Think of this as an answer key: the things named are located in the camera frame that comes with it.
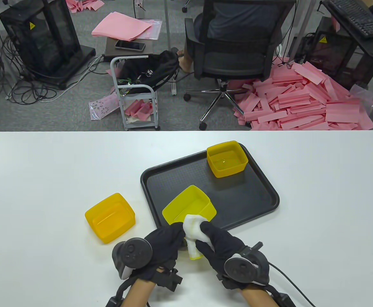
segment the glove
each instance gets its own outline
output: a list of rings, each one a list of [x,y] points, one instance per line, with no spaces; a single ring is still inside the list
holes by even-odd
[[[165,268],[167,262],[172,262],[171,267],[167,267],[167,269],[172,269],[185,237],[182,226],[181,222],[174,223],[160,227],[147,235],[145,240],[153,249],[153,257],[146,266],[132,271],[131,277],[138,276],[143,280],[151,280],[157,268]]]
[[[209,261],[212,268],[222,276],[222,283],[225,288],[246,288],[248,284],[229,278],[224,269],[226,260],[244,249],[245,244],[242,240],[206,221],[201,223],[201,230],[211,240],[214,250],[207,243],[199,240],[196,241],[196,247]]]

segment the black tray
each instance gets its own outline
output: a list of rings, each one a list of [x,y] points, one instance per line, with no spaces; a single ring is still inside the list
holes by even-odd
[[[141,185],[157,227],[168,225],[162,210],[190,185],[211,199],[217,214],[214,225],[229,230],[274,211],[279,195],[248,150],[244,171],[216,178],[207,162],[207,151],[149,168],[141,175]]]

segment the yellow bowl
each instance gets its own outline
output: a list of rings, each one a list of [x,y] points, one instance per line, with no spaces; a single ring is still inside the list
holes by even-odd
[[[107,244],[135,225],[135,213],[119,193],[112,194],[85,213],[97,237]]]
[[[194,185],[183,190],[162,210],[168,224],[184,222],[187,214],[201,215],[208,221],[216,215],[216,209],[209,197]]]
[[[207,148],[207,160],[216,178],[237,174],[248,164],[248,157],[236,141]]]

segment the metal cart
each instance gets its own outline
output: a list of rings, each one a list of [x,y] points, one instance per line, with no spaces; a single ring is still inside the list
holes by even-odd
[[[111,63],[111,71],[115,71],[115,63],[116,61],[124,61],[126,59],[141,59],[141,58],[147,58],[148,55],[135,55],[135,56],[123,56],[123,57],[116,57],[114,58]],[[156,130],[160,130],[160,126],[158,125],[158,98],[157,98],[157,92],[155,92],[150,86],[145,84],[131,84],[131,85],[118,85],[117,83],[117,77],[115,76],[115,73],[111,73],[112,79],[114,81],[115,91],[117,93],[118,103],[120,106],[121,116],[123,118],[123,124],[124,129],[127,131],[128,129],[142,129],[142,128],[148,128],[148,127],[154,127]],[[141,94],[127,94],[124,96],[121,96],[120,94],[120,88],[145,88],[150,93],[141,93]],[[134,100],[140,100],[140,99],[151,99],[151,102],[153,104],[153,113],[151,114],[151,120],[148,122],[143,121],[136,121],[136,122],[127,122],[127,118],[124,114],[124,102],[128,101],[134,101]]]

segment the backpack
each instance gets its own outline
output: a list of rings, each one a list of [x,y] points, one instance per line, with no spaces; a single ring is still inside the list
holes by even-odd
[[[132,84],[146,84],[154,91],[163,86],[179,70],[177,49],[151,54],[147,58],[125,60],[120,79],[131,80]],[[149,92],[146,88],[132,88],[128,94]]]

